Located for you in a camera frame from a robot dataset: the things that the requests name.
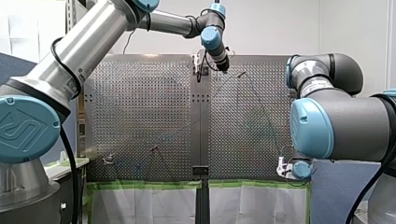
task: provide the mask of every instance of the silver arm segment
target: silver arm segment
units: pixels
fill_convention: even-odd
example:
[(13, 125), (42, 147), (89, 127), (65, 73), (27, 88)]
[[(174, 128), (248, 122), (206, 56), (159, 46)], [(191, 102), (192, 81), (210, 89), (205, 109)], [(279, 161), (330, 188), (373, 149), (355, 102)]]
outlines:
[[(60, 125), (70, 114), (69, 103), (74, 96), (79, 94), (78, 87), (82, 88), (93, 69), (126, 30), (143, 28), (143, 24), (147, 24), (148, 21), (142, 20), (152, 11), (152, 7), (139, 5), (142, 2), (145, 1), (99, 1), (53, 48), (58, 59), (55, 55), (49, 54), (25, 77), (12, 77), (6, 84), (0, 86), (0, 112), (9, 110), (10, 113), (18, 115), (21, 109), (26, 110), (27, 105), (33, 105), (36, 109), (35, 113), (24, 111), (31, 117), (16, 116), (17, 119), (9, 124), (6, 123), (0, 130), (0, 162), (2, 162), (0, 163), (0, 215), (2, 206), (25, 202), (55, 188), (49, 184), (39, 157), (50, 150), (56, 142)], [(207, 18), (208, 21), (224, 22), (220, 14), (212, 10), (214, 11), (215, 8), (202, 16), (202, 20)], [(199, 30), (198, 34), (195, 33), (198, 30), (194, 27), (198, 26), (189, 18), (159, 11), (154, 12), (150, 18), (150, 29), (153, 30), (184, 35), (186, 38), (195, 37), (202, 32)], [(220, 37), (222, 37), (224, 26), (225, 24), (219, 28)], [(221, 39), (215, 39), (215, 41), (220, 42), (216, 46), (218, 50), (223, 46), (222, 41)], [(226, 71), (228, 64), (221, 68)], [(1, 117), (0, 120), (6, 120), (6, 117)], [(26, 129), (24, 135), (20, 134), (21, 137), (15, 136), (15, 138), (9, 133), (4, 133), (9, 131), (5, 129), (7, 125), (19, 127), (18, 125), (22, 126), (26, 121), (33, 122), (34, 127), (48, 127), (46, 130), (56, 138), (52, 137), (49, 140), (45, 134), (29, 134), (28, 132), (32, 132), (32, 129)], [(13, 183), (21, 183), (22, 186), (10, 188), (9, 186), (13, 186)]]
[(206, 52), (212, 57), (217, 68), (226, 72), (230, 66), (230, 60), (222, 42), (225, 29), (225, 8), (220, 4), (213, 4), (206, 14), (197, 18), (181, 17), (154, 10), (139, 23), (138, 28), (183, 35), (185, 38), (195, 38), (200, 35)]

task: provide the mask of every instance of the pegboard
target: pegboard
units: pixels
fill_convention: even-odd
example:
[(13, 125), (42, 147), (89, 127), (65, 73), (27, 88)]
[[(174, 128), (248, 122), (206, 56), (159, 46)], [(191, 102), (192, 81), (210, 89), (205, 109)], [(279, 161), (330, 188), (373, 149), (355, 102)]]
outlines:
[(272, 179), (279, 155), (291, 157), (287, 59), (237, 56), (212, 76), (210, 178)]
[(189, 55), (107, 56), (85, 85), (89, 181), (188, 180), (198, 161), (210, 178), (273, 179), (291, 156), (286, 60), (235, 56), (196, 85)]
[(191, 179), (190, 56), (113, 55), (85, 85), (88, 178)]

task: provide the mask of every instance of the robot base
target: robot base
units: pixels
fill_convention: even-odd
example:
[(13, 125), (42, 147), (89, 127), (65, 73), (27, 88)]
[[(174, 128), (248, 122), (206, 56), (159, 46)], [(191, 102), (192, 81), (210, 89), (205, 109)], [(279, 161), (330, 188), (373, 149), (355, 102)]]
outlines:
[(60, 185), (53, 182), (46, 194), (31, 200), (0, 207), (2, 224), (59, 224), (61, 223)]

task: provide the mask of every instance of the green tape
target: green tape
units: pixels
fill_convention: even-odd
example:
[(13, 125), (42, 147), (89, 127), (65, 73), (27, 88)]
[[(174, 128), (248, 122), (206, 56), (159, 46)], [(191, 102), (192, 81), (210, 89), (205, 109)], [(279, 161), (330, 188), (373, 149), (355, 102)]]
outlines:
[(146, 182), (133, 180), (117, 180), (115, 182), (89, 183), (88, 189), (200, 189), (201, 181), (181, 182)]
[(310, 184), (306, 184), (304, 186), (292, 186), (284, 182), (266, 180), (209, 180), (209, 187), (212, 189), (240, 188), (242, 186), (271, 189), (308, 189)]

